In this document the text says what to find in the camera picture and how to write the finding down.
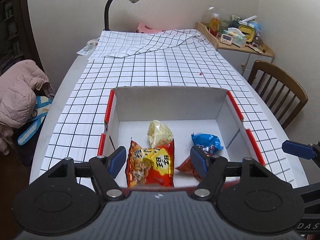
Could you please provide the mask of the blue snack packet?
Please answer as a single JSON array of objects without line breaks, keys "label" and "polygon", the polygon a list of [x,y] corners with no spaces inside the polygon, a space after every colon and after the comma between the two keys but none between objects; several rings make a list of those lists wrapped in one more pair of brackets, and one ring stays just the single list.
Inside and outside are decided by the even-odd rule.
[{"label": "blue snack packet", "polygon": [[212,134],[192,134],[193,144],[203,150],[206,154],[214,155],[217,151],[223,150],[219,137]]}]

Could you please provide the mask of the red orange snack packet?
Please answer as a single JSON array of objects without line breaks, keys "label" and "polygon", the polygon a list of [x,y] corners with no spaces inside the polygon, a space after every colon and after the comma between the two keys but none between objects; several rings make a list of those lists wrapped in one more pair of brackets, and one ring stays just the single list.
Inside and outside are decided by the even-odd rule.
[{"label": "red orange snack packet", "polygon": [[184,172],[187,174],[192,174],[198,181],[201,181],[202,178],[199,176],[198,172],[195,170],[195,167],[191,163],[190,156],[185,159],[185,161],[178,167],[175,167],[176,170]]}]

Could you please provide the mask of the orange yellow snack bag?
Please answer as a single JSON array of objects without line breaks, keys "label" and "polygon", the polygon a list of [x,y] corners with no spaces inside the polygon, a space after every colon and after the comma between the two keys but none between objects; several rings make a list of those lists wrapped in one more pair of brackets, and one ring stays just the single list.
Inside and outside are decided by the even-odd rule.
[{"label": "orange yellow snack bag", "polygon": [[174,141],[154,148],[142,148],[131,141],[125,168],[127,186],[173,187],[174,157]]}]

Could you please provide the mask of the pale yellow snack bag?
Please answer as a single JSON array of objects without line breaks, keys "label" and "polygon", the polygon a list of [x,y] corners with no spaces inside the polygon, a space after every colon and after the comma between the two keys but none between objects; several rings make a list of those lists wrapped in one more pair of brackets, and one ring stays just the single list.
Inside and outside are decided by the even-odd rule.
[{"label": "pale yellow snack bag", "polygon": [[172,142],[174,135],[170,128],[158,120],[149,124],[147,137],[152,148],[166,145]]}]

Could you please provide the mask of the brown wooden chair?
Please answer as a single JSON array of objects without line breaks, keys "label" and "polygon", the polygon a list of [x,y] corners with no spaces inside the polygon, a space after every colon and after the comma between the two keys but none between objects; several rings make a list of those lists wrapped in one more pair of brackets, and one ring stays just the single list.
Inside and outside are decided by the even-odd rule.
[{"label": "brown wooden chair", "polygon": [[283,129],[291,124],[308,102],[305,90],[290,74],[266,61],[253,63],[248,83]]}]

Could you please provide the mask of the red white cardboard box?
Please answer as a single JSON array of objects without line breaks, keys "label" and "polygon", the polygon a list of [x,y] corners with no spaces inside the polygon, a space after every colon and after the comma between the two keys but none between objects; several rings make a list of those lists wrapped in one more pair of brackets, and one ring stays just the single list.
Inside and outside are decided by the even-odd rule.
[{"label": "red white cardboard box", "polygon": [[222,88],[187,86],[117,87],[110,90],[105,131],[98,153],[109,156],[119,146],[135,141],[149,147],[147,130],[153,120],[173,133],[175,166],[190,155],[192,134],[212,134],[223,146],[218,155],[241,162],[251,157],[264,165],[263,156],[231,92]]}]

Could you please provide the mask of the blue white bag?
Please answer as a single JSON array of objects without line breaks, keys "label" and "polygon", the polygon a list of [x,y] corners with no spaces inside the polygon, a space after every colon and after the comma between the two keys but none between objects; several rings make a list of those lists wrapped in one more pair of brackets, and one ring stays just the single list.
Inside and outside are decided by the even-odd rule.
[{"label": "blue white bag", "polygon": [[36,105],[30,118],[27,120],[27,123],[29,123],[30,126],[17,139],[17,143],[20,146],[27,143],[35,135],[41,124],[44,122],[52,101],[52,99],[46,96],[36,97]]}]

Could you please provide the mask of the wooden top side cabinet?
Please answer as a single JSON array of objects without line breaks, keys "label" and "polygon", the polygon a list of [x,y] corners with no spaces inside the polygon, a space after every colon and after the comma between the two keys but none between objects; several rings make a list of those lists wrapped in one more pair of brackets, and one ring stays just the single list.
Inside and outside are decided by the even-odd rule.
[{"label": "wooden top side cabinet", "polygon": [[195,29],[198,30],[214,48],[231,64],[243,77],[248,80],[253,64],[257,60],[272,63],[274,61],[274,52],[262,41],[262,53],[254,51],[248,46],[239,48],[234,44],[226,45],[220,42],[219,37],[214,37],[207,27],[201,23],[195,23]]}]

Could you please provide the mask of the pink puffer jacket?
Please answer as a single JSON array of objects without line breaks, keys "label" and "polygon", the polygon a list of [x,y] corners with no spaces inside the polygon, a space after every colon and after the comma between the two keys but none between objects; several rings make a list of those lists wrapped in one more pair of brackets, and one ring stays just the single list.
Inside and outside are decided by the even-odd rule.
[{"label": "pink puffer jacket", "polygon": [[33,60],[15,63],[1,75],[1,153],[7,155],[13,129],[22,127],[36,105],[36,92],[54,98],[48,76]]}]

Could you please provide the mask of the papers on table edge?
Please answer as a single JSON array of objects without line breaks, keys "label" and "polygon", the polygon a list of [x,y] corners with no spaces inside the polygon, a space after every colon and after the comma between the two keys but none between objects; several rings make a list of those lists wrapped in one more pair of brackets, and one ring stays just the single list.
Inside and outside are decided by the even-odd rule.
[{"label": "papers on table edge", "polygon": [[86,43],[86,45],[84,46],[84,48],[82,48],[81,50],[79,50],[77,52],[78,55],[81,55],[81,56],[87,56],[89,55],[92,51],[95,50],[95,48],[97,47],[98,45],[98,41],[99,39],[92,39],[90,41],[88,41]]}]

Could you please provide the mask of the white digital timer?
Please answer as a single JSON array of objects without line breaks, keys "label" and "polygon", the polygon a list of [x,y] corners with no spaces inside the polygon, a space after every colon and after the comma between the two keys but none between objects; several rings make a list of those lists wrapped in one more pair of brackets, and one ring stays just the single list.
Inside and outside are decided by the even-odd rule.
[{"label": "white digital timer", "polygon": [[222,34],[220,37],[220,42],[230,46],[233,43],[233,37],[228,34]]}]

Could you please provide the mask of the tissue box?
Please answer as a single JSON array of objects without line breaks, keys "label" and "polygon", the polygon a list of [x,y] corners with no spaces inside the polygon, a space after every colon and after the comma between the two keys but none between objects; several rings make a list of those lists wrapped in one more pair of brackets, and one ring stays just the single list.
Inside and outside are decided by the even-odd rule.
[{"label": "tissue box", "polygon": [[238,46],[239,48],[244,48],[246,46],[247,38],[238,28],[228,28],[227,32],[233,38],[232,44]]}]

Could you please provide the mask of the orange juice bottle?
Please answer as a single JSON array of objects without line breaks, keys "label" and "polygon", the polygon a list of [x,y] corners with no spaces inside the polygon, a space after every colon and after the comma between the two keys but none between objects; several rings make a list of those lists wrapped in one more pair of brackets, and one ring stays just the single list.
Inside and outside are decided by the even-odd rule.
[{"label": "orange juice bottle", "polygon": [[209,23],[209,32],[217,37],[220,28],[220,15],[218,13],[213,13]]}]

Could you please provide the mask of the pink object behind table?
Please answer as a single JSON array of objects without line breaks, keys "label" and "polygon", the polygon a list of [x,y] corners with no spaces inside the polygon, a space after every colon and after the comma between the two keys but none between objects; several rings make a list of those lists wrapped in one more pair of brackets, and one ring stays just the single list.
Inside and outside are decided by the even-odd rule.
[{"label": "pink object behind table", "polygon": [[148,27],[145,23],[140,23],[136,29],[136,33],[155,34],[160,32],[162,32],[162,30],[157,30],[157,29]]}]

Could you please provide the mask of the dark wooden bookshelf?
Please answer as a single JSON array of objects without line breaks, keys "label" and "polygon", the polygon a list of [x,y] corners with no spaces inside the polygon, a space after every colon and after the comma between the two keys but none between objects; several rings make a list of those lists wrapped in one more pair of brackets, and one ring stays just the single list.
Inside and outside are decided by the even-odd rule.
[{"label": "dark wooden bookshelf", "polygon": [[41,64],[31,28],[28,0],[1,0],[1,72],[27,59]]}]

